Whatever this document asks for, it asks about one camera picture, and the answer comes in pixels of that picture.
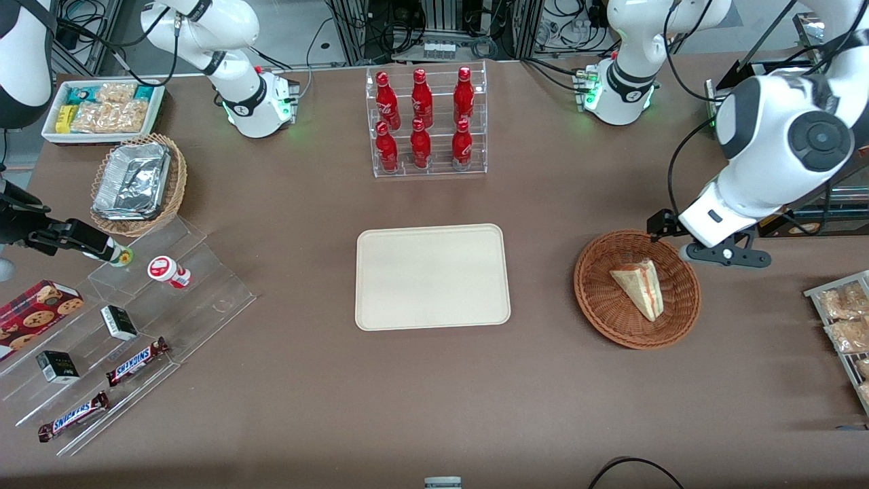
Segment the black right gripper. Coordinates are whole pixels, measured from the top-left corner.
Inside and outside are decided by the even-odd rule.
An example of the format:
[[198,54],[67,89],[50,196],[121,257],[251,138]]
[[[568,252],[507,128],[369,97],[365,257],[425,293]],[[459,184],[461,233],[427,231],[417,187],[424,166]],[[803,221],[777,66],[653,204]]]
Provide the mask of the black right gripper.
[[63,222],[48,216],[52,208],[6,179],[2,179],[1,199],[3,245],[29,248],[49,256],[71,245],[81,253],[103,262],[111,263],[115,259],[115,241],[112,237],[78,219],[65,221],[66,242],[61,242],[61,235],[54,226],[63,225]]

